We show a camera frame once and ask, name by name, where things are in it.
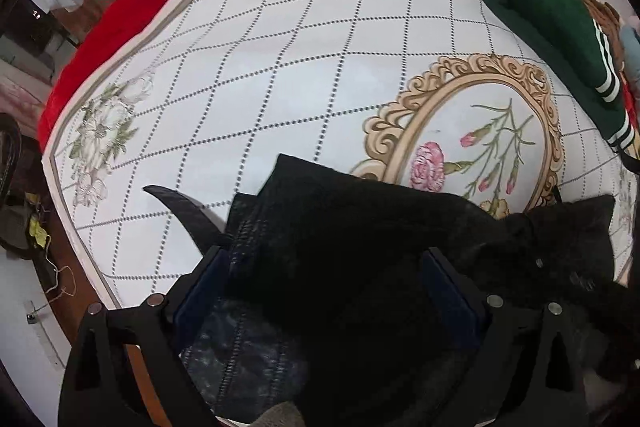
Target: bed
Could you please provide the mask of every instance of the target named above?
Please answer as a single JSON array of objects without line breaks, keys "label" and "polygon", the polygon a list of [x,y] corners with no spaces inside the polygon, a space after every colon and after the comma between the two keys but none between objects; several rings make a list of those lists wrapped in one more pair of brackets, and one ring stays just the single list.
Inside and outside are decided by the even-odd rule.
[{"label": "bed", "polygon": [[279,153],[452,192],[497,219],[553,204],[554,187],[563,201],[613,194],[617,280],[630,263],[635,175],[482,0],[119,0],[63,72],[39,138],[109,307],[165,293],[200,257],[143,187],[174,188],[223,227]]}]

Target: white stripe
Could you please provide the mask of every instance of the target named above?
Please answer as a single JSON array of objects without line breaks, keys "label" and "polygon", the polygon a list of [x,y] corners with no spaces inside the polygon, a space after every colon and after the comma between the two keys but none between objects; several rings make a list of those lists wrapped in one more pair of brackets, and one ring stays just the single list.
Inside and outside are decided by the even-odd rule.
[{"label": "white stripe", "polygon": [[616,140],[618,140],[621,137],[625,136],[626,128],[628,126],[629,126],[629,114],[628,114],[628,112],[625,111],[625,123],[622,124],[622,127],[620,128],[620,130],[618,132],[613,133],[611,138],[607,139],[609,144],[612,144]]},{"label": "white stripe", "polygon": [[600,48],[600,55],[602,56],[604,68],[607,70],[607,80],[605,80],[600,87],[596,87],[596,91],[605,92],[611,86],[611,72],[609,71],[609,68],[607,68],[607,59],[604,56],[604,48],[602,47],[602,42],[600,42],[600,29],[598,28],[598,24],[596,23],[596,21],[594,19],[591,20],[593,21],[593,27],[596,28],[596,40],[598,41],[598,47]]},{"label": "white stripe", "polygon": [[605,34],[603,34],[603,36],[604,36],[604,47],[607,52],[607,62],[610,68],[609,71],[613,74],[613,81],[616,83],[615,87],[613,88],[613,91],[611,91],[609,96],[605,96],[604,98],[604,101],[609,103],[609,102],[612,102],[612,100],[614,100],[615,97],[617,97],[618,93],[620,92],[620,79],[618,78],[618,74],[616,73],[616,68],[613,67],[613,62],[611,60],[612,55],[611,55],[611,50],[609,49],[609,39],[607,39],[607,36]]},{"label": "white stripe", "polygon": [[636,130],[633,128],[633,126],[631,126],[631,132],[629,133],[629,136],[627,137],[627,139],[623,140],[622,143],[620,144],[620,149],[625,150],[627,147],[629,147],[633,143],[635,137],[636,137]]}]

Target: green rolled garment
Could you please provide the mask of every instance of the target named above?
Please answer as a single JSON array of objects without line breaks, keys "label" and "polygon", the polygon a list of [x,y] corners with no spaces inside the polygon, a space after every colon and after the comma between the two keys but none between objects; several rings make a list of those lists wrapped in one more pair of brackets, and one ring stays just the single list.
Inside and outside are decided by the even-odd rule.
[{"label": "green rolled garment", "polygon": [[633,142],[609,39],[582,0],[483,1],[549,65],[615,152]]}]

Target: blue fabric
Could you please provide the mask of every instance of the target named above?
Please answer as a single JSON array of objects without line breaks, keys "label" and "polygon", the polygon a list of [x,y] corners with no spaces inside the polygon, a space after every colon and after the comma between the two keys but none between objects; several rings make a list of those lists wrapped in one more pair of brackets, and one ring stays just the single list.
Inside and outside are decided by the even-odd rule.
[{"label": "blue fabric", "polygon": [[631,26],[622,26],[620,40],[625,49],[626,77],[640,90],[640,37]]}]

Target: silver rivet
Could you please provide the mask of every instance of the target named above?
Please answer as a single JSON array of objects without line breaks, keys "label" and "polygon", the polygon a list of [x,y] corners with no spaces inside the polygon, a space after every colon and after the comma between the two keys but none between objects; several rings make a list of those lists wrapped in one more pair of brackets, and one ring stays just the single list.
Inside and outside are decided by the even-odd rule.
[{"label": "silver rivet", "polygon": [[502,297],[500,297],[499,295],[489,295],[486,298],[486,303],[489,304],[491,308],[502,308],[504,301],[502,300]]},{"label": "silver rivet", "polygon": [[162,295],[161,293],[154,293],[153,295],[149,295],[146,298],[146,303],[149,306],[159,306],[160,304],[162,304],[162,302],[164,301],[164,295]]},{"label": "silver rivet", "polygon": [[89,304],[89,307],[86,309],[86,312],[89,315],[97,315],[98,313],[100,313],[101,309],[102,309],[102,304],[100,304],[100,302],[94,302],[93,304]]},{"label": "silver rivet", "polygon": [[549,306],[547,306],[550,312],[554,315],[559,315],[562,313],[562,306],[557,302],[549,302]]}]

